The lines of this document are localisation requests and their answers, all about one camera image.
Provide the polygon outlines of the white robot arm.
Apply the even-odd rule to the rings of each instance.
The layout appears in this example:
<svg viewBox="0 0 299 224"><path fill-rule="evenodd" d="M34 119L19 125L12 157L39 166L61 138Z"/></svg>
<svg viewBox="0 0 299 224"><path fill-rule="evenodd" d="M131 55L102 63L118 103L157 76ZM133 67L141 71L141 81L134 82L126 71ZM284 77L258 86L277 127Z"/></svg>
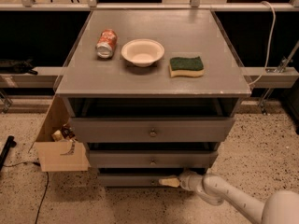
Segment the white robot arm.
<svg viewBox="0 0 299 224"><path fill-rule="evenodd" d="M161 178L159 184L195 192L211 205L220 205L226 201L251 224L299 224L299 194L293 191L277 191L263 203L219 175L199 175L190 170L179 176Z"/></svg>

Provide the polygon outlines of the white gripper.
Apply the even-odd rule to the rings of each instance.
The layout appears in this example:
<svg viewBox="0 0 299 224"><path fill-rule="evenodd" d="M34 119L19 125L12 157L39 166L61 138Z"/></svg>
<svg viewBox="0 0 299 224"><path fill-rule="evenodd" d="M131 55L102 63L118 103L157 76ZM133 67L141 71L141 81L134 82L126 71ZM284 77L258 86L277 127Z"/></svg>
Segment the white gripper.
<svg viewBox="0 0 299 224"><path fill-rule="evenodd" d="M168 186L172 188L178 188L181 186L187 191L200 191L202 189L203 177L194 171L184 171L177 178L176 176L169 176L159 179L159 184L162 186Z"/></svg>

